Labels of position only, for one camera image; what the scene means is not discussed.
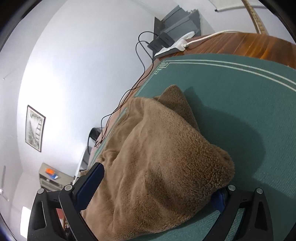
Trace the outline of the black power adapter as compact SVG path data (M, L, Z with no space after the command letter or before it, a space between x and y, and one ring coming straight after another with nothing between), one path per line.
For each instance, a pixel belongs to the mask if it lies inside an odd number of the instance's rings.
M163 46L158 39L155 39L148 44L148 48L157 53L163 48Z
M158 40L161 42L161 45L165 48L169 48L174 44L174 40L165 32L161 33L158 36Z

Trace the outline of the green table mat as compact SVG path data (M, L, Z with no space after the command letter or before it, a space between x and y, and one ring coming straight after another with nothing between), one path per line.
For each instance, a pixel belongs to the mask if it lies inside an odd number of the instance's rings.
M166 58L138 90L160 95L177 85L202 135L235 164L232 184L261 188L273 237L284 240L295 224L295 68L256 58L194 54Z

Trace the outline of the grey storage cabinet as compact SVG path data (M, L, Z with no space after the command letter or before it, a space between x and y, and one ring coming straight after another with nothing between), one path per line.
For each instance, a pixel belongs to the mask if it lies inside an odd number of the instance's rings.
M68 184L72 184L74 177L60 172L43 163L39 169L39 181L42 188L47 191L59 191Z

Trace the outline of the wooden ruler stick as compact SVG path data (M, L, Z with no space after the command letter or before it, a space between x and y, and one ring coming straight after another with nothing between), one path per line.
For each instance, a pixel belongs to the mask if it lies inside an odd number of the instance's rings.
M242 3L250 15L250 18L253 22L256 32L258 34L268 35L266 27L264 26L261 18L259 17L257 12L254 10L254 8L251 6L251 4L247 0L242 0Z

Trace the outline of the framed landscape picture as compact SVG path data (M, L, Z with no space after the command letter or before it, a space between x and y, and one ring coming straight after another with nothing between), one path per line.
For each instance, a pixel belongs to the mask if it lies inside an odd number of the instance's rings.
M25 142L38 152L42 151L43 131L46 117L27 105Z

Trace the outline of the brown fleece garment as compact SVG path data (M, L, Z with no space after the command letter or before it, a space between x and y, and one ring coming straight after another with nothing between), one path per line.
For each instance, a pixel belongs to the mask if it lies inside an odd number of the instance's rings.
M104 178L82 216L98 240L160 233L192 218L234 177L176 86L135 97L97 157Z

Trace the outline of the white power strip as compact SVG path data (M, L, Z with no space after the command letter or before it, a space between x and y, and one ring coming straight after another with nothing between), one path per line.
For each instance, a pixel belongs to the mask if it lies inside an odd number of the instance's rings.
M161 49L158 53L156 53L154 55L154 57L155 58L162 58L162 57L168 56L170 54L184 52L186 47L187 47L187 41L184 39L180 39L168 48L163 47L163 49Z

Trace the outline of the white plate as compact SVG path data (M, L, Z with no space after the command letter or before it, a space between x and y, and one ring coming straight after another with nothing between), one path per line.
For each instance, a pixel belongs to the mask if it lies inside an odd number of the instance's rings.
M186 33L182 37L180 37L180 39L187 40L187 39L191 39L194 36L195 36L195 32L191 31L191 32Z

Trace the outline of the black metal chair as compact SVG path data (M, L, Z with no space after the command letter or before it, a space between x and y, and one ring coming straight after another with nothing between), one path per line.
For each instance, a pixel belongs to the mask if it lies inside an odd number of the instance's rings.
M92 128L89 136L88 136L88 140L87 140L87 145L89 145L89 139L91 138L93 141L96 141L99 137L99 135L101 134L102 130L101 128Z

